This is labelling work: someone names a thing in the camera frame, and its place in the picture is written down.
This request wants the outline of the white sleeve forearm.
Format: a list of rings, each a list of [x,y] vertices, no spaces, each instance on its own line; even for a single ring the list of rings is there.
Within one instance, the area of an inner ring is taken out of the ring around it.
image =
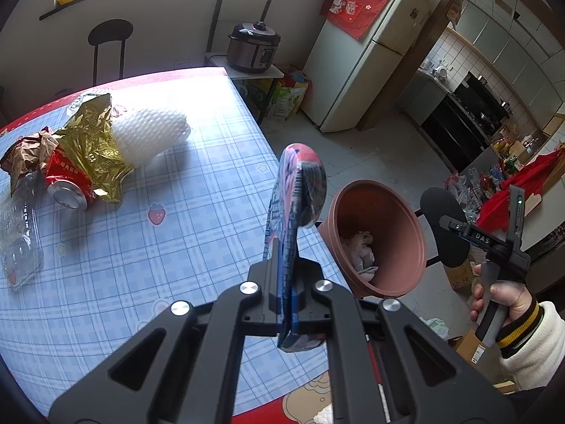
[[[529,309],[497,337],[501,365],[517,386],[546,387],[564,359],[564,320],[551,301],[531,301]]]

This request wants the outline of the person's right hand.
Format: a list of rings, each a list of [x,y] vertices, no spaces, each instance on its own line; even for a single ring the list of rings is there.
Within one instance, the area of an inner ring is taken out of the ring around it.
[[[476,323],[484,309],[484,286],[482,281],[482,265],[472,266],[474,278],[472,281],[472,297],[470,300],[470,319]],[[533,296],[525,285],[514,281],[496,281],[489,288],[491,300],[508,308],[506,326],[518,320],[530,308]]]

